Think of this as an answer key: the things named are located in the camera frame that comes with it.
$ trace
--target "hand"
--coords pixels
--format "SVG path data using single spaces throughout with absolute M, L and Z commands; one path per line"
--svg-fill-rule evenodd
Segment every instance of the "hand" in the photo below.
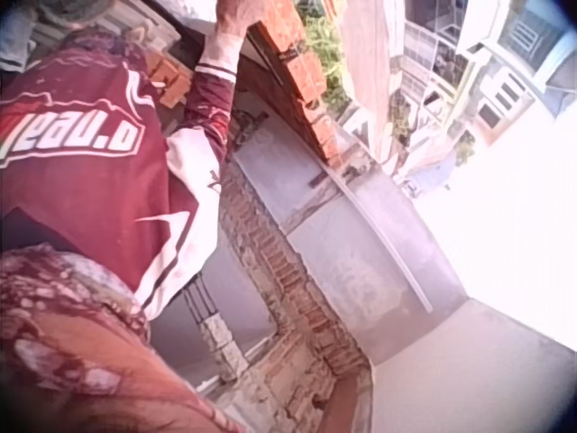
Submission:
M 217 0 L 216 31 L 241 38 L 266 13 L 269 0 Z

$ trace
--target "maroon jersey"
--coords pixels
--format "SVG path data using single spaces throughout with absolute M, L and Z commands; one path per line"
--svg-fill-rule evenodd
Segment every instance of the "maroon jersey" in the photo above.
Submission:
M 142 56 L 72 46 L 19 77 L 0 101 L 3 249 L 80 253 L 158 316 L 216 246 L 241 43 L 207 42 L 168 139 Z

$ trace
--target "house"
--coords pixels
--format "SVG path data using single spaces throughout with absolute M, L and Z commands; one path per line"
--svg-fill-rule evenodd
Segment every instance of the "house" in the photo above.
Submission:
M 243 46 L 218 247 L 152 322 L 153 347 L 249 431 L 543 431 L 574 351 L 470 299 L 411 201 L 327 115 L 293 2 L 272 3 Z M 154 24 L 169 133 L 214 1 L 115 8 L 102 25 Z M 445 57 L 444 77 L 465 80 Z M 451 112 L 429 104 L 441 127 Z
M 464 131 L 493 146 L 523 115 L 556 118 L 575 100 L 577 33 L 551 2 L 408 4 L 401 88 L 418 126 L 401 175 L 443 159 Z

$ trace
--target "person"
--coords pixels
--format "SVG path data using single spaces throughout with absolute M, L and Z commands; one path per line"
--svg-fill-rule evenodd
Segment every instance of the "person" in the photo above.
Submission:
M 149 320 L 215 249 L 237 62 L 265 7 L 217 1 L 168 138 L 142 49 L 98 28 L 3 91 L 0 384 L 30 431 L 241 431 L 154 353 Z

